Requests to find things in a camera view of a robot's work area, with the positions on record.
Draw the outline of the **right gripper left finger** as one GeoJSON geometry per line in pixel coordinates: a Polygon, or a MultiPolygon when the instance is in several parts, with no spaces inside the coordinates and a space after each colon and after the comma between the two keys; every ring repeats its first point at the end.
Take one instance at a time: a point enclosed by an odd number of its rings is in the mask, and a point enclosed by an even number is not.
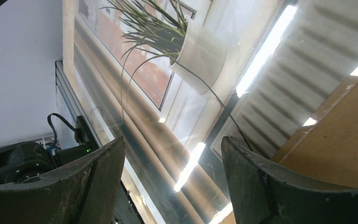
{"type": "Polygon", "coordinates": [[[22,183],[0,185],[0,224],[109,224],[125,159],[122,137],[22,183]]]}

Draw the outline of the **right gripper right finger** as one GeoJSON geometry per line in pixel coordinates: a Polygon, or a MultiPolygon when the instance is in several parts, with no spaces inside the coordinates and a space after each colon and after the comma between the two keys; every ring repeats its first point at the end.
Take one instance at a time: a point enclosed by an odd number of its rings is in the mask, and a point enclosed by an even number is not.
{"type": "Polygon", "coordinates": [[[358,224],[358,189],[285,168],[225,136],[221,142],[239,224],[358,224]]]}

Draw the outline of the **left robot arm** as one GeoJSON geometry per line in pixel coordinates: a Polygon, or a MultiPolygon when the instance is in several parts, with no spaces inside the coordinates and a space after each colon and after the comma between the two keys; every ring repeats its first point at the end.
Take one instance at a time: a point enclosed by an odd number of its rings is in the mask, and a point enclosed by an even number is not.
{"type": "Polygon", "coordinates": [[[98,144],[82,116],[77,116],[75,126],[62,115],[52,113],[47,121],[53,130],[54,140],[48,147],[34,141],[23,141],[0,148],[0,185],[21,183],[75,161],[98,149],[98,144]],[[56,116],[74,132],[78,146],[61,149],[58,147],[57,131],[52,117],[56,116]]]}

